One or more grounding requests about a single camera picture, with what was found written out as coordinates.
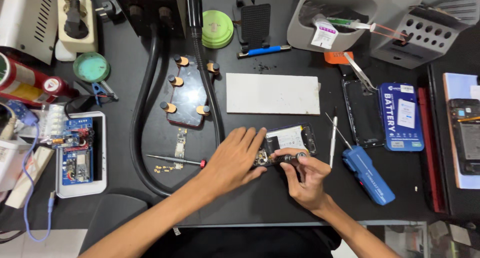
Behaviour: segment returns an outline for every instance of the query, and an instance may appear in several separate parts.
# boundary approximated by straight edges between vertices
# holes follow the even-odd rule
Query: white ceramic tile
[[[34,230],[36,238],[45,236],[45,230]],[[21,258],[70,258],[76,257],[84,240],[86,229],[52,230],[44,242],[35,242],[27,235]]]
[[[11,231],[6,234],[0,235],[0,238],[8,238],[18,231]],[[23,248],[23,240],[25,234],[20,235],[19,237],[13,239],[10,242],[0,244],[0,256],[2,258],[21,258],[22,248]]]
[[[332,256],[333,258],[358,258],[353,250],[343,240],[338,249],[332,251]]]

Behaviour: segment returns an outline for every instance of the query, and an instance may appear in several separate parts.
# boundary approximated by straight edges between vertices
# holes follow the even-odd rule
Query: power plug
[[[91,0],[57,0],[58,32],[63,46],[74,53],[98,52],[96,13]]]

